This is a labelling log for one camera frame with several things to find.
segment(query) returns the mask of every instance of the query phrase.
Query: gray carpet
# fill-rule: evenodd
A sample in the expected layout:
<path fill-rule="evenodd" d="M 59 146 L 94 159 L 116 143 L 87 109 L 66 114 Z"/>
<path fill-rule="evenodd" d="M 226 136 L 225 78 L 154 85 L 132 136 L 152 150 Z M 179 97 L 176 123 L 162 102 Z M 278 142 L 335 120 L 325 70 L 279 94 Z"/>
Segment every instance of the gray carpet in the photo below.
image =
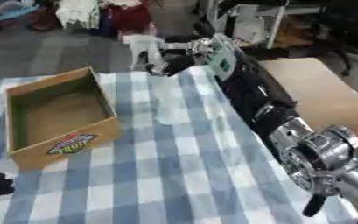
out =
<path fill-rule="evenodd" d="M 162 8 L 151 3 L 150 12 L 159 35 L 191 33 L 194 17 L 190 11 L 195 1 L 164 0 Z M 37 33 L 26 30 L 21 23 L 0 32 L 0 79 L 57 74 L 88 66 L 102 73 L 124 72 L 129 70 L 130 56 L 126 45 L 82 33 Z M 322 60 L 336 73 L 343 69 L 333 55 Z M 358 92 L 358 63 L 352 75 L 343 80 Z"/>

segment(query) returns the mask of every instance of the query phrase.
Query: chair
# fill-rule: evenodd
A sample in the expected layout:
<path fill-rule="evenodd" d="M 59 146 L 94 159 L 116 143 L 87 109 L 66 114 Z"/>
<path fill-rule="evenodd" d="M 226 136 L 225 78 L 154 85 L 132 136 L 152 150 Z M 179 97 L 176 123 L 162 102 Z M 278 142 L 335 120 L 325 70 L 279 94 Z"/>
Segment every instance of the chair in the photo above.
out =
<path fill-rule="evenodd" d="M 348 54 L 358 55 L 358 0 L 332 0 L 325 3 L 313 27 L 314 47 L 307 56 L 336 53 L 346 65 L 341 72 L 349 76 L 352 62 Z"/>

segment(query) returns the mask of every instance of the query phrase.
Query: plaid tablecloth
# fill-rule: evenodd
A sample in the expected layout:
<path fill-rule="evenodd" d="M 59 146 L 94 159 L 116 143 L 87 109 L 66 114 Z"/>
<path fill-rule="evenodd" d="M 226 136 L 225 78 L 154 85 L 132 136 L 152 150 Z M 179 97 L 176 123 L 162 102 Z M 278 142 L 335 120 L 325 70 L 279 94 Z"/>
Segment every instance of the plaid tablecloth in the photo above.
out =
<path fill-rule="evenodd" d="M 310 195 L 288 179 L 207 73 L 196 66 L 173 78 L 170 89 L 185 105 L 173 125 L 155 119 L 146 73 L 101 74 L 123 137 L 25 173 L 4 150 L 4 90 L 37 78 L 0 80 L 0 172 L 16 188 L 0 197 L 0 223 L 355 223 L 357 212 L 338 197 L 313 218 L 301 215 Z M 210 97 L 218 116 L 207 109 Z"/>

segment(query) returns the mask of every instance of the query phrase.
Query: box label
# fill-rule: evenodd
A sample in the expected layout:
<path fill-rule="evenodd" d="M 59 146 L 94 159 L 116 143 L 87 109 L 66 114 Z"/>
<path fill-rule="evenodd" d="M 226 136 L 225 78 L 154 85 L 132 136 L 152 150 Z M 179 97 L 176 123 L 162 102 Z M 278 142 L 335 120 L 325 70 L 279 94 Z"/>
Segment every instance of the box label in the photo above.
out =
<path fill-rule="evenodd" d="M 74 154 L 81 151 L 97 135 L 72 134 L 65 136 L 60 142 L 53 146 L 46 154 Z"/>

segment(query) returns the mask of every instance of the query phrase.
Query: clothing pile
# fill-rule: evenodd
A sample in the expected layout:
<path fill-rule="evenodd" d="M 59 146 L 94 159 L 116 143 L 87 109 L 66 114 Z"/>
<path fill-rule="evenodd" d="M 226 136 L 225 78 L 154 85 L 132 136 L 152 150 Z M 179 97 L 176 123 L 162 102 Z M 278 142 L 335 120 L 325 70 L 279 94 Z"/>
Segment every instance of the clothing pile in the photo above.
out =
<path fill-rule="evenodd" d="M 61 25 L 79 25 L 85 29 L 96 29 L 100 21 L 100 9 L 97 0 L 61 0 L 56 11 Z"/>
<path fill-rule="evenodd" d="M 19 5 L 25 1 L 30 5 L 29 10 L 21 7 L 10 16 L 22 11 L 27 14 L 26 27 L 37 32 L 60 27 L 86 29 L 91 34 L 109 37 L 155 32 L 147 9 L 148 0 L 0 0 Z"/>

